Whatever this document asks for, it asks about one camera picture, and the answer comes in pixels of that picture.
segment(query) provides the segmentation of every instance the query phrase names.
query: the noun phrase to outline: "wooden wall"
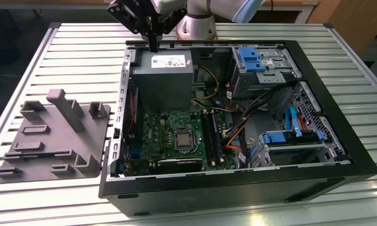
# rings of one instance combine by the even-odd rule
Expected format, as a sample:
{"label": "wooden wall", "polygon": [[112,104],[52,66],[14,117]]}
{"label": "wooden wall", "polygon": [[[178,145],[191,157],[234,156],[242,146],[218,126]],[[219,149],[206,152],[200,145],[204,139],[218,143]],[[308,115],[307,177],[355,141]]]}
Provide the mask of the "wooden wall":
{"label": "wooden wall", "polygon": [[308,23],[331,23],[360,53],[377,35],[377,0],[322,0]]}

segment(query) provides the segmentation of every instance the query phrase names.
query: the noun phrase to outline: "power supply label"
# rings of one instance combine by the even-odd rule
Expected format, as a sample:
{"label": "power supply label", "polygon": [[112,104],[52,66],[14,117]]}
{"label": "power supply label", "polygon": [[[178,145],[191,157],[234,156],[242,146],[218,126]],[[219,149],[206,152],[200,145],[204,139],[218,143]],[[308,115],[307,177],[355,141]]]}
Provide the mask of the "power supply label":
{"label": "power supply label", "polygon": [[155,55],[151,58],[152,68],[186,67],[187,61],[184,55]]}

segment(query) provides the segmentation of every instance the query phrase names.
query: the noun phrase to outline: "yellow cable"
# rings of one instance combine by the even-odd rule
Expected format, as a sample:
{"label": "yellow cable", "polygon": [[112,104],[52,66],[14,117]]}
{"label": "yellow cable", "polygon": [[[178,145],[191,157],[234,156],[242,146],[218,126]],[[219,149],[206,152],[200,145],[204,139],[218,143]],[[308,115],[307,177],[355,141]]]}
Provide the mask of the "yellow cable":
{"label": "yellow cable", "polygon": [[207,67],[199,65],[199,68],[203,68],[214,77],[215,79],[215,82],[216,82],[216,90],[215,90],[215,93],[211,94],[208,97],[198,97],[198,98],[194,98],[194,100],[207,100],[210,98],[212,98],[218,93],[219,93],[219,90],[220,90],[220,83],[219,83],[219,80],[216,78],[216,76],[214,75],[214,73],[207,69]]}

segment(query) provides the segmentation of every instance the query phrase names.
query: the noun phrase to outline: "motherboard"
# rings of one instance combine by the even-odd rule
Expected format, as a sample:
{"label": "motherboard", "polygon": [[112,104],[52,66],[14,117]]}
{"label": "motherboard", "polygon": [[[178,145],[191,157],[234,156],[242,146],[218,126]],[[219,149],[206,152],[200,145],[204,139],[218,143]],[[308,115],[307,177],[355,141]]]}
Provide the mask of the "motherboard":
{"label": "motherboard", "polygon": [[[210,130],[210,123],[216,133]],[[127,164],[135,165],[127,165],[128,169],[139,169],[135,175],[152,174],[155,168],[163,174],[170,170],[184,172],[182,166],[187,166],[188,171],[235,169],[231,150],[227,151],[223,145],[215,148],[211,144],[214,141],[222,144],[222,133],[227,127],[223,112],[147,113],[143,145],[130,147],[135,161]],[[180,165],[180,169],[175,169],[174,165]]]}

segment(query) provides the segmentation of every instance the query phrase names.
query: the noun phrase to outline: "sticker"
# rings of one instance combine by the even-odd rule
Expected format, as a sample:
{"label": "sticker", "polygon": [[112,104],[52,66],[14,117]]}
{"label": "sticker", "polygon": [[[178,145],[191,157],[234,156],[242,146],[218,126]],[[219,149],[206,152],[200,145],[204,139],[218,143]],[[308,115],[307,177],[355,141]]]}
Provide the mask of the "sticker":
{"label": "sticker", "polygon": [[240,152],[240,154],[239,154],[239,158],[240,158],[240,160],[246,163],[246,155],[242,154],[242,152]]}
{"label": "sticker", "polygon": [[232,92],[231,92],[231,91],[227,91],[227,98],[228,98],[230,100],[232,100]]}
{"label": "sticker", "polygon": [[155,55],[151,58],[152,68],[186,67],[187,61],[184,55]]}
{"label": "sticker", "polygon": [[264,63],[266,65],[274,65],[272,60],[264,60],[263,63]]}

